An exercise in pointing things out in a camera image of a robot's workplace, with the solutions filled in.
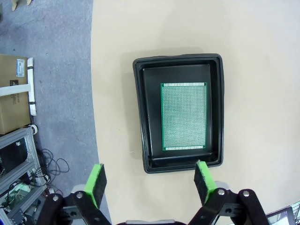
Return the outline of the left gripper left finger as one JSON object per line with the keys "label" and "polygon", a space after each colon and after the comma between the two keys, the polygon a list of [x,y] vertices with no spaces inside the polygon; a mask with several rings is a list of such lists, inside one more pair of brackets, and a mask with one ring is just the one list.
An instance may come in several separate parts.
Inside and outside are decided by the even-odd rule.
{"label": "left gripper left finger", "polygon": [[107,184],[105,167],[95,164],[83,190],[67,197],[49,194],[44,202],[37,225],[70,225],[83,220],[86,225],[110,225],[111,222],[100,211]]}

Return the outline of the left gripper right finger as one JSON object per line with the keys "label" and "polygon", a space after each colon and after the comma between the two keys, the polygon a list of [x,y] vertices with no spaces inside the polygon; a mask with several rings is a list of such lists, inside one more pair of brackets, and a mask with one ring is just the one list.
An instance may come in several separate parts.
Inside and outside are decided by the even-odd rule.
{"label": "left gripper right finger", "polygon": [[202,203],[190,225],[214,225],[220,217],[229,217],[235,225],[268,225],[266,214],[251,189],[238,193],[217,187],[204,161],[195,164],[194,182]]}

